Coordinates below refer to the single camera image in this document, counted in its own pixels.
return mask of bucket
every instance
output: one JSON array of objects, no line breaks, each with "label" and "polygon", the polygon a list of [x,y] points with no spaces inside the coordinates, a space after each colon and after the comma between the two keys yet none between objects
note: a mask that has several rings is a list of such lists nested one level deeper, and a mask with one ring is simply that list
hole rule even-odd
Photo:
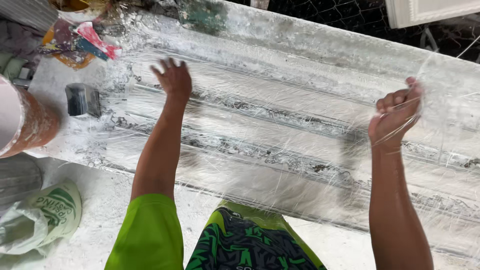
[{"label": "bucket", "polygon": [[59,118],[32,94],[0,75],[0,158],[43,146],[59,129]]}]

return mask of cement bag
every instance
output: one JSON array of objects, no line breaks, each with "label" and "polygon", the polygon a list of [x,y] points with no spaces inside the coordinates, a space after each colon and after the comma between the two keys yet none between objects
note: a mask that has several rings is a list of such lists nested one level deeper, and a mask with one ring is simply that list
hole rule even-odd
[{"label": "cement bag", "polygon": [[77,229],[82,205],[71,180],[14,203],[0,218],[0,254],[20,255],[35,249],[46,256],[49,244]]}]

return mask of floor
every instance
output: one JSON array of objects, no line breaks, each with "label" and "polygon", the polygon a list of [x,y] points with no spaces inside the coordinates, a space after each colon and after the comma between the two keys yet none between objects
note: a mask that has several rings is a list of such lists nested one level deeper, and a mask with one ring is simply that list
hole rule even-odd
[{"label": "floor", "polygon": [[[71,239],[56,244],[46,259],[16,269],[102,269],[113,247],[130,199],[132,175],[67,163],[53,158],[37,159],[47,187],[69,178],[82,196],[82,219]],[[213,196],[175,190],[175,202],[182,227],[184,265],[210,213],[219,203]],[[329,225],[295,218],[286,220],[330,270],[375,269],[370,237]],[[437,269],[469,269],[457,261],[437,258]]]}]

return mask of green paint stain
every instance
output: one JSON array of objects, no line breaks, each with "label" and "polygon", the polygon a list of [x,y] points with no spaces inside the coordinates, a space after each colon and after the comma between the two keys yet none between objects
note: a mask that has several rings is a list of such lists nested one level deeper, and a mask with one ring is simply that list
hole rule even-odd
[{"label": "green paint stain", "polygon": [[228,10],[222,3],[181,0],[179,6],[180,23],[188,29],[213,36],[226,29]]}]

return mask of green shirt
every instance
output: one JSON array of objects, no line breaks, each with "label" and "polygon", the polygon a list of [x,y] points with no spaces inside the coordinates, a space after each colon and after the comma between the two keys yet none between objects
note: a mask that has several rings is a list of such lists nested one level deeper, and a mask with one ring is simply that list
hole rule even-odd
[{"label": "green shirt", "polygon": [[[183,269],[175,203],[147,194],[133,200],[105,269]],[[326,269],[282,215],[223,201],[186,270]]]}]

